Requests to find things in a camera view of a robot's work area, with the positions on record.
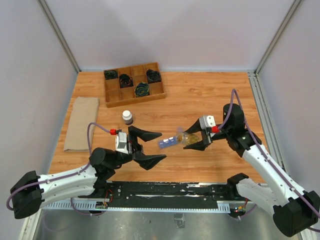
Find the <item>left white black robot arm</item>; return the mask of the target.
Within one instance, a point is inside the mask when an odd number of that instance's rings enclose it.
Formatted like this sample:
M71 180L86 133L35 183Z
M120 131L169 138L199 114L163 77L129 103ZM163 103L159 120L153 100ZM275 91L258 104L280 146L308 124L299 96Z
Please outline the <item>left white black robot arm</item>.
M128 132L110 129L108 133L115 136L115 150L89 148L88 163L81 167L54 174L38 175L34 170L25 173L10 189L6 201L6 207L14 213L15 219L29 217L60 200L91 194L101 198L107 193L107 180L122 165L134 161L141 168L150 170L166 158L165 154L144 154L143 146L138 142L157 139L162 136L160 132L129 126Z

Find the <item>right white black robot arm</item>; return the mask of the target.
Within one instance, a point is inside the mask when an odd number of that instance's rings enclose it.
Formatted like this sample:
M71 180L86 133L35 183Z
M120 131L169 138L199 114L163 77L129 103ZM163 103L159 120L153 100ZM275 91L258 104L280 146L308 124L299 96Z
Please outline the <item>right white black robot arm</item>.
M223 107L223 122L216 124L212 115L200 117L188 134L201 133L202 139L186 149L204 151L213 141L225 139L229 147L249 163L263 178L266 187L255 183L244 173L227 180L226 193L232 200L246 198L268 213L276 227L287 237L312 229L320 219L320 197L306 191L272 158L255 133L246 125L240 105Z

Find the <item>blue weekly pill organizer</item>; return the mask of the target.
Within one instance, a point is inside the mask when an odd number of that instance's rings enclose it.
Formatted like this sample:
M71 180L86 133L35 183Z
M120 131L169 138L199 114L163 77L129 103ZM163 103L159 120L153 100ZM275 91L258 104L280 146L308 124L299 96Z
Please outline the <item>blue weekly pill organizer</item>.
M167 137L158 142L158 147L160 149L165 149L173 147L175 145L181 144L184 140L183 129L181 127L177 128L177 133L174 136Z

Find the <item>clear jar of yellow pills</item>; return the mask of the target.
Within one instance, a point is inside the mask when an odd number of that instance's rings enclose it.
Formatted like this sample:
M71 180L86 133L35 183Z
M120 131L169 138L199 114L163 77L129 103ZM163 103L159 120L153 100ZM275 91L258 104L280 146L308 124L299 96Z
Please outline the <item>clear jar of yellow pills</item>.
M175 137L177 143L184 146L195 144L200 140L200 138L196 134L187 132L180 132Z

